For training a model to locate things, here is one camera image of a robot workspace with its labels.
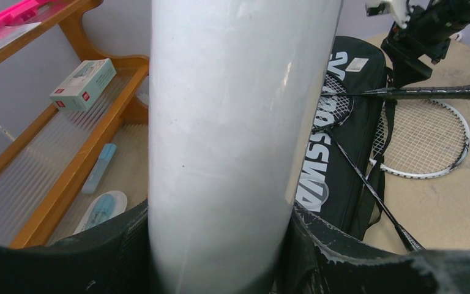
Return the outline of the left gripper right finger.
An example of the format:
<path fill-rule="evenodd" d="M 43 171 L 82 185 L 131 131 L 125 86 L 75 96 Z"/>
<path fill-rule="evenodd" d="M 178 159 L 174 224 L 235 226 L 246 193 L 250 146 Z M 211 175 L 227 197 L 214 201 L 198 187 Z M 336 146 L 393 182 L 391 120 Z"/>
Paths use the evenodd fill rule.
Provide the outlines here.
<path fill-rule="evenodd" d="M 295 203 L 276 283 L 279 293 L 470 293 L 470 251 L 383 251 Z"/>

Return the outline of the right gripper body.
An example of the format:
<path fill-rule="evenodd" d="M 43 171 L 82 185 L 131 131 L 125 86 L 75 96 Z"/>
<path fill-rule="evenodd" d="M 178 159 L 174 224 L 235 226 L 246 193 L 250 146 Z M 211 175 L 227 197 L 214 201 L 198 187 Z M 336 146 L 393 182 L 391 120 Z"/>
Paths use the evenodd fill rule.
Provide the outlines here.
<path fill-rule="evenodd" d="M 450 31 L 446 23 L 452 19 L 449 8 L 415 8 L 408 26 L 392 26 L 381 48 L 392 61 L 392 85 L 400 88 L 427 80 L 433 70 L 419 58 L 428 56 L 433 64 L 447 55 Z"/>

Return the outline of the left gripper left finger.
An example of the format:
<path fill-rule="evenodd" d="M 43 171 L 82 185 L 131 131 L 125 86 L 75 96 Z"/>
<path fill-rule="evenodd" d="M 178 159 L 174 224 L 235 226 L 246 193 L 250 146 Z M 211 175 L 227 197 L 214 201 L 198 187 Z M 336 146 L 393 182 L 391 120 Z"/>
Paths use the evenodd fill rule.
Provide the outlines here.
<path fill-rule="evenodd" d="M 0 246 L 0 293 L 148 293 L 147 201 L 50 246 Z"/>

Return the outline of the black racket bag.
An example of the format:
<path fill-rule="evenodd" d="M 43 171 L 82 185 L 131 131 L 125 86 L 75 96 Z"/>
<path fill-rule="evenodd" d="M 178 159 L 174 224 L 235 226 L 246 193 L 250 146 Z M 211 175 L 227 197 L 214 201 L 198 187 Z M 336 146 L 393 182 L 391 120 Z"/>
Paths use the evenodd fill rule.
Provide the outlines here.
<path fill-rule="evenodd" d="M 327 71 L 339 78 L 348 92 L 361 92 L 387 85 L 387 63 L 376 46 L 350 36 L 334 40 Z M 350 117 L 332 128 L 353 162 L 365 173 L 373 149 L 382 102 L 356 98 Z M 335 142 L 326 134 L 313 134 L 307 147 L 302 174 L 324 181 L 328 191 L 308 181 L 298 186 L 296 202 L 350 236 L 362 240 L 374 222 L 375 200 Z"/>

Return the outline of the white shuttlecock tube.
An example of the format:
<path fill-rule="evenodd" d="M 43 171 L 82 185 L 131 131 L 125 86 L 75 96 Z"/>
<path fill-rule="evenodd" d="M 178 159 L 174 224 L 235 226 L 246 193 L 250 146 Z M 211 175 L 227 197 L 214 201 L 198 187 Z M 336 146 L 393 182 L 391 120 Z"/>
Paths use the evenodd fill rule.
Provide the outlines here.
<path fill-rule="evenodd" d="M 152 1 L 148 233 L 160 293 L 268 293 L 341 1 Z"/>

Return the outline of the black badminton racket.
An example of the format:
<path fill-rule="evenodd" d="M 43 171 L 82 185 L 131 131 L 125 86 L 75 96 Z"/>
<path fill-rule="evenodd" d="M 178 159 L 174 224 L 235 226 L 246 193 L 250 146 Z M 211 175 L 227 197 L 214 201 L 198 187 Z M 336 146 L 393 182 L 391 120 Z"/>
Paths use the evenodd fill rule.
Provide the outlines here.
<path fill-rule="evenodd" d="M 417 99 L 460 99 L 470 100 L 470 85 L 440 86 L 440 87 L 410 87 L 410 88 L 380 88 L 360 93 L 329 93 L 321 97 L 369 97 L 385 100 L 417 100 Z"/>

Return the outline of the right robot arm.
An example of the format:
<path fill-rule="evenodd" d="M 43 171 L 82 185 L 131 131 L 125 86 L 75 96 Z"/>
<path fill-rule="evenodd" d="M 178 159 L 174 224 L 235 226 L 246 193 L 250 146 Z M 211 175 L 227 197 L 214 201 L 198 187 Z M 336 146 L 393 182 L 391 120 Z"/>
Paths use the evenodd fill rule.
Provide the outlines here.
<path fill-rule="evenodd" d="M 395 88 L 429 79 L 433 69 L 420 60 L 427 56 L 432 64 L 446 58 L 450 36 L 470 25 L 470 1 L 430 1 L 427 8 L 410 6 L 410 19 L 394 23 L 381 44 L 392 62 Z"/>

